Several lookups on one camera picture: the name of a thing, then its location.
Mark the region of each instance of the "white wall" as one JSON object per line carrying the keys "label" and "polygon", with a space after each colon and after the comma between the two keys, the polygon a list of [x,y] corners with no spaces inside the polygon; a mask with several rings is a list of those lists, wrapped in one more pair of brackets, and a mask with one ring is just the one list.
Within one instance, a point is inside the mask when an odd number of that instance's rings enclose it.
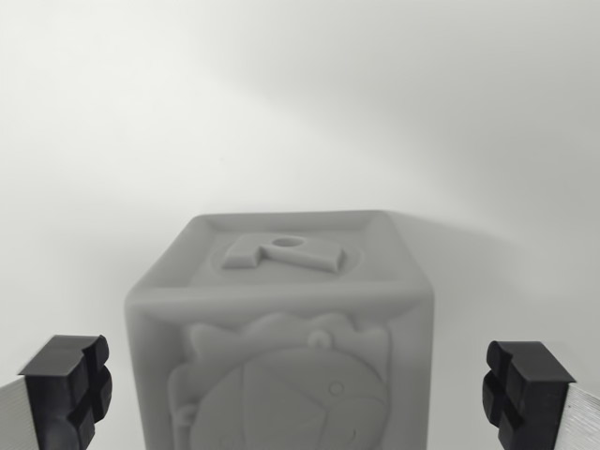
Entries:
{"label": "white wall", "polygon": [[0,0],[0,365],[105,334],[200,213],[385,208],[437,289],[430,450],[499,449],[492,339],[600,380],[600,4]]}

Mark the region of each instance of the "circular hole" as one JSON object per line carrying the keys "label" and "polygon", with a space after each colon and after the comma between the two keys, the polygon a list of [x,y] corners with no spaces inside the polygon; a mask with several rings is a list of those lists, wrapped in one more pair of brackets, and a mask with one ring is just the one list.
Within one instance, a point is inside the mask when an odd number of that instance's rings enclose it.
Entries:
{"label": "circular hole", "polygon": [[280,237],[273,241],[272,244],[278,247],[297,247],[304,244],[304,239],[300,237]]}

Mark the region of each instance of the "3d printed cube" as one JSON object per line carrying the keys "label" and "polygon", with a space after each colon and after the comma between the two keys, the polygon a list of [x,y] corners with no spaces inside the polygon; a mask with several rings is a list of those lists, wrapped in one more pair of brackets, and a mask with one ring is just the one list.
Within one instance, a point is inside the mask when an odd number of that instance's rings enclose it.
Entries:
{"label": "3d printed cube", "polygon": [[148,450],[425,450],[433,291],[383,212],[200,216],[126,301]]}

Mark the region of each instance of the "gray 3d print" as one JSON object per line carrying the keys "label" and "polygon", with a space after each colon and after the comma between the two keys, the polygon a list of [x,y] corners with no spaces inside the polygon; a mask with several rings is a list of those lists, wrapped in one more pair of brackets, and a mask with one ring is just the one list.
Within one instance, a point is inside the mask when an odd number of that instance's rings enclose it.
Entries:
{"label": "gray 3d print", "polygon": [[433,291],[379,211],[192,219],[131,290],[148,450],[425,450]]}

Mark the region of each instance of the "black plastic part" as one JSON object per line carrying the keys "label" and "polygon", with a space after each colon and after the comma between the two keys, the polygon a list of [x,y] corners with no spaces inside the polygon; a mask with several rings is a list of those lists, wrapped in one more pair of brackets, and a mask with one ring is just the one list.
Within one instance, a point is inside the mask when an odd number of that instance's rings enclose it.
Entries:
{"label": "black plastic part", "polygon": [[25,366],[39,450],[84,450],[113,392],[104,336],[54,336]]}
{"label": "black plastic part", "polygon": [[553,450],[575,379],[541,342],[493,341],[487,364],[484,411],[504,449]]}

